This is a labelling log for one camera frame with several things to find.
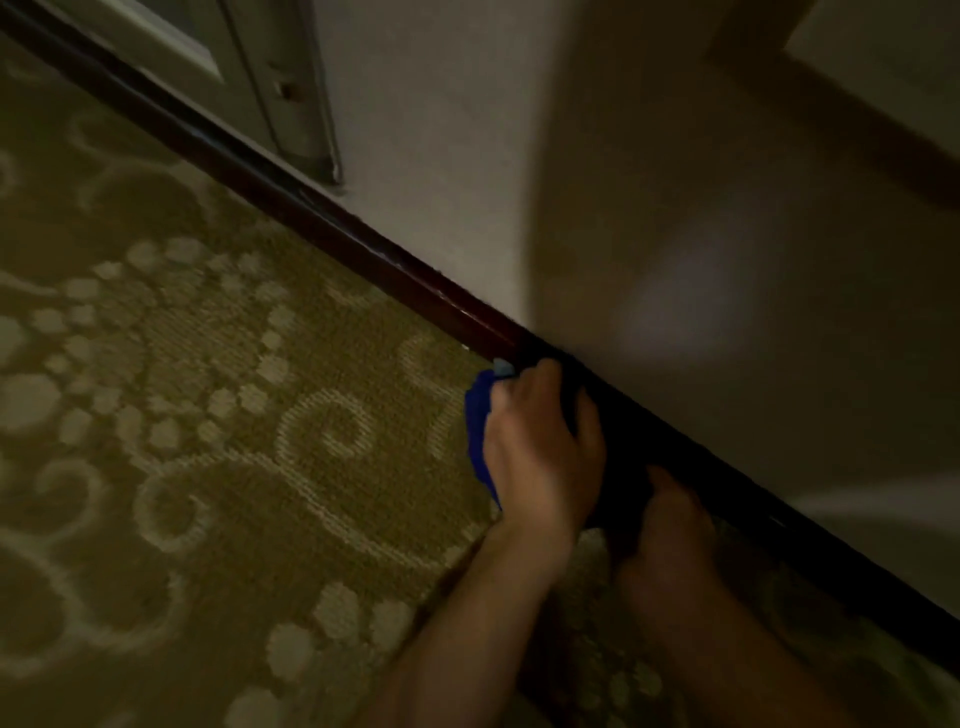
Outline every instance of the beige carpet vine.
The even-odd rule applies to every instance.
[[[347,723],[494,517],[480,358],[0,42],[0,716]],[[956,681],[721,524],[743,598],[869,720]],[[558,724],[703,724],[582,539],[521,685]]]

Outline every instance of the patterned carpet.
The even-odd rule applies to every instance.
[[[485,362],[1,36],[0,63],[3,722],[344,725],[492,519],[460,422]],[[865,725],[960,724],[951,677],[722,532]],[[606,558],[587,534],[522,688],[558,724],[704,724]]]

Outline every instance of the blue cloth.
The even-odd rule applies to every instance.
[[[514,375],[514,367],[496,359],[493,369],[486,369],[477,375],[473,385],[464,395],[464,415],[467,418],[467,452],[477,480],[487,486],[493,501],[500,505],[500,499],[493,487],[493,478],[483,459],[483,433],[490,414],[490,392],[499,379],[509,379]]]

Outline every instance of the wall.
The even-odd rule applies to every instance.
[[[960,215],[706,61],[733,4],[318,0],[341,202],[960,615]]]

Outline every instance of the reddish-brown baseboard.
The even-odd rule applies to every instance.
[[[521,366],[547,355],[569,360],[33,0],[0,0],[0,31],[476,352]],[[607,481],[615,489],[607,509],[613,521],[615,511],[629,511],[631,504],[639,513],[646,490],[641,464],[661,463],[696,488],[711,511],[960,676],[960,620],[606,382],[586,370],[582,377],[609,440]]]

